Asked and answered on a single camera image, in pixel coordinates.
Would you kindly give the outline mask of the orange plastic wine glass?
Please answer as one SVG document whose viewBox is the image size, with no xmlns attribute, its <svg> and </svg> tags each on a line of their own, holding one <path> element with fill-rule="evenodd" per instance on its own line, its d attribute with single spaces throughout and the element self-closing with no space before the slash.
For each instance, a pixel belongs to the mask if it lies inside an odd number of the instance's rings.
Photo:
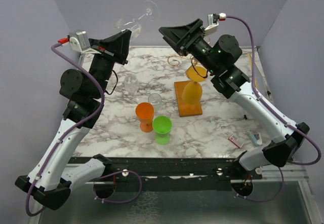
<svg viewBox="0 0 324 224">
<path fill-rule="evenodd" d="M 136 116 L 140 121 L 140 129 L 149 133 L 153 130 L 154 107 L 148 102 L 142 102 L 135 109 Z"/>
</svg>

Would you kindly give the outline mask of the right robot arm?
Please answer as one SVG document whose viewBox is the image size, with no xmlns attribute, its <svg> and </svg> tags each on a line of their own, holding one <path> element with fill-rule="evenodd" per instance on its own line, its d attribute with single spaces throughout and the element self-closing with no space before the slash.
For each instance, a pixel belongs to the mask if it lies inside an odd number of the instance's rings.
<svg viewBox="0 0 324 224">
<path fill-rule="evenodd" d="M 235 66 L 242 55 L 237 39 L 229 34 L 220 36 L 210 46 L 204 36 L 203 21 L 195 21 L 175 27 L 160 27 L 163 39 L 179 55 L 191 54 L 212 75 L 214 88 L 228 100 L 236 103 L 266 129 L 271 143 L 263 149 L 257 148 L 238 157 L 232 172 L 236 178 L 244 179 L 251 170 L 274 165 L 283 167 L 301 146 L 309 126 L 284 116 L 274 105 L 253 90 L 249 77 Z"/>
</svg>

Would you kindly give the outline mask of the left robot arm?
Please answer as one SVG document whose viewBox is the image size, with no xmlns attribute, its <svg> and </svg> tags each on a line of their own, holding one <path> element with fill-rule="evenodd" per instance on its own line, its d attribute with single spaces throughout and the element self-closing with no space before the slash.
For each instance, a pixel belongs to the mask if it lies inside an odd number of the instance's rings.
<svg viewBox="0 0 324 224">
<path fill-rule="evenodd" d="M 69 45 L 73 51 L 94 57 L 88 70 L 78 62 L 69 61 L 72 68 L 60 79 L 59 93 L 68 99 L 68 104 L 58 131 L 34 169 L 15 181 L 29 199 L 43 208 L 57 210 L 75 188 L 96 178 L 105 181 L 111 177 L 112 161 L 100 154 L 70 171 L 65 167 L 101 114 L 114 65 L 127 64 L 131 35 L 130 30 L 124 29 L 106 39 L 90 39 L 85 31 L 77 31 L 52 45 L 52 51 L 59 56 L 62 56 L 59 47 Z"/>
</svg>

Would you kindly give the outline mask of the yellow plastic wine glass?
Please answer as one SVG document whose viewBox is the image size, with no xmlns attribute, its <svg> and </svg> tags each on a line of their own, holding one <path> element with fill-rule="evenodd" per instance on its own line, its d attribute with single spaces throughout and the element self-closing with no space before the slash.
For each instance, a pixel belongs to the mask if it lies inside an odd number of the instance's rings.
<svg viewBox="0 0 324 224">
<path fill-rule="evenodd" d="M 200 82 L 204 82 L 207 78 L 207 70 L 202 66 L 191 66 L 186 71 L 186 76 L 190 79 L 184 87 L 182 99 L 187 104 L 199 104 L 203 89 Z"/>
</svg>

